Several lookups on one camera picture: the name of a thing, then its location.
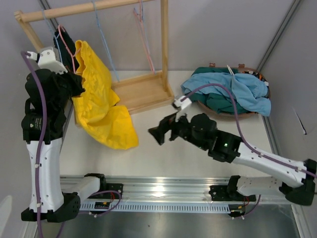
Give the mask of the yellow shorts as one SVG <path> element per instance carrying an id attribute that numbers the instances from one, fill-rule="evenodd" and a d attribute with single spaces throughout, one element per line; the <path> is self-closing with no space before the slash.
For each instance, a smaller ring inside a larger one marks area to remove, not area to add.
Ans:
<path id="1" fill-rule="evenodd" d="M 76 74 L 82 77 L 84 92 L 72 98 L 76 122 L 97 142 L 116 150 L 139 145 L 130 113 L 112 90 L 109 69 L 86 41 L 77 40 Z"/>

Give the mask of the black shorts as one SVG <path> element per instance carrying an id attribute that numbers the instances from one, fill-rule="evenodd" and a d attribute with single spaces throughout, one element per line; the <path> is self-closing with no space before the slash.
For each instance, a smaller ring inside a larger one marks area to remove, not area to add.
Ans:
<path id="1" fill-rule="evenodd" d="M 79 63 L 75 58 L 76 47 L 74 41 L 62 25 L 58 25 L 53 37 L 54 47 L 59 51 L 64 66 L 73 73 L 79 67 Z"/>

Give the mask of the dark green shorts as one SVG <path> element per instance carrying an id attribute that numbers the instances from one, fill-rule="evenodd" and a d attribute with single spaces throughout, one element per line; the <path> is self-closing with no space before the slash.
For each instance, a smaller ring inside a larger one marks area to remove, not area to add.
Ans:
<path id="1" fill-rule="evenodd" d="M 228 73 L 228 69 L 224 67 L 198 67 L 192 74 L 199 73 Z M 234 109 L 229 98 L 223 95 L 210 93 L 199 94 L 195 93 L 190 97 L 193 102 L 198 102 L 203 105 L 206 110 L 213 111 L 217 114 L 233 115 Z"/>

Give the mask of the light blue shorts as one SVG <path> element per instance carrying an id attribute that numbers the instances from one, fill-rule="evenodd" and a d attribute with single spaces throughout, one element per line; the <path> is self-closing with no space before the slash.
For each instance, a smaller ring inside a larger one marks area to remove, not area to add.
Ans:
<path id="1" fill-rule="evenodd" d="M 210 94 L 216 93 L 229 98 L 229 91 L 235 100 L 237 113 L 258 113 L 262 116 L 269 116 L 271 102 L 268 98 L 268 87 L 264 82 L 250 74 L 236 73 L 199 73 L 192 75 L 182 85 L 182 92 L 187 95 L 195 89 L 206 84 L 215 83 L 219 86 L 209 86 L 198 90 L 195 93 Z"/>

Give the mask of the camouflage patterned shorts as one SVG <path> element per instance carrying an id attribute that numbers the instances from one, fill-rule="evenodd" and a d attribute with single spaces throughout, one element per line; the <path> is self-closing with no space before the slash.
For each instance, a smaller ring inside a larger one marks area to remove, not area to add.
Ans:
<path id="1" fill-rule="evenodd" d="M 265 79 L 265 77 L 261 73 L 257 71 L 243 70 L 242 73 L 253 75 L 256 78 L 258 78 L 260 81 L 264 82 L 267 87 L 269 86 L 269 82 Z"/>

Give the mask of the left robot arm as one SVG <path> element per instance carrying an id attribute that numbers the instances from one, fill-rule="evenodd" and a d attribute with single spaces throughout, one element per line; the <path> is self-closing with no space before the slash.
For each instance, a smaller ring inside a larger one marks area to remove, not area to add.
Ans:
<path id="1" fill-rule="evenodd" d="M 29 97 L 21 126 L 31 162 L 32 197 L 21 219 L 50 223 L 72 220 L 87 198 L 107 194 L 105 176 L 96 173 L 86 174 L 66 191 L 61 189 L 59 159 L 67 121 L 64 109 L 72 97 L 84 92 L 82 78 L 71 72 L 38 69 L 27 76 L 25 89 Z"/>

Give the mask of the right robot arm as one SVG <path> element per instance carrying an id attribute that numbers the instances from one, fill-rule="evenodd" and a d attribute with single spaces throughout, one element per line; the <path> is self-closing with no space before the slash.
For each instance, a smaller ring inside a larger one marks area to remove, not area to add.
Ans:
<path id="1" fill-rule="evenodd" d="M 243 137 L 217 129 L 216 121 L 206 114 L 198 114 L 188 120 L 176 114 L 163 118 L 159 125 L 148 132 L 159 145 L 170 131 L 170 141 L 180 137 L 207 151 L 212 159 L 256 169 L 265 177 L 249 178 L 232 176 L 226 188 L 230 200 L 253 195 L 284 195 L 289 202 L 310 206 L 315 196 L 317 163 L 314 160 L 294 161 L 249 144 Z"/>

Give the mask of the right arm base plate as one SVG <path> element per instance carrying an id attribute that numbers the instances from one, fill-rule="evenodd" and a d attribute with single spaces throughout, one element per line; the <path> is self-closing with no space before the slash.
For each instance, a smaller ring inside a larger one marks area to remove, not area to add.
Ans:
<path id="1" fill-rule="evenodd" d="M 257 200 L 255 195 L 242 195 L 237 191 L 237 188 L 229 187 L 227 185 L 211 185 L 209 194 L 212 201 L 255 202 Z"/>

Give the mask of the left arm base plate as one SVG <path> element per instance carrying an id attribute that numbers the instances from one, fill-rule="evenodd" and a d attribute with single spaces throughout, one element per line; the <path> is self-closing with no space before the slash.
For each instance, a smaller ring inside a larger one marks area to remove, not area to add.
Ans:
<path id="1" fill-rule="evenodd" d="M 102 199 L 118 199 L 119 196 L 114 193 L 113 191 L 117 191 L 119 192 L 121 195 L 123 194 L 123 187 L 124 185 L 122 183 L 107 183 L 105 186 L 103 186 L 101 188 L 100 191 L 110 191 L 112 190 L 112 192 L 107 192 L 107 193 L 103 193 L 103 194 L 99 194 L 98 197 L 102 198 Z"/>

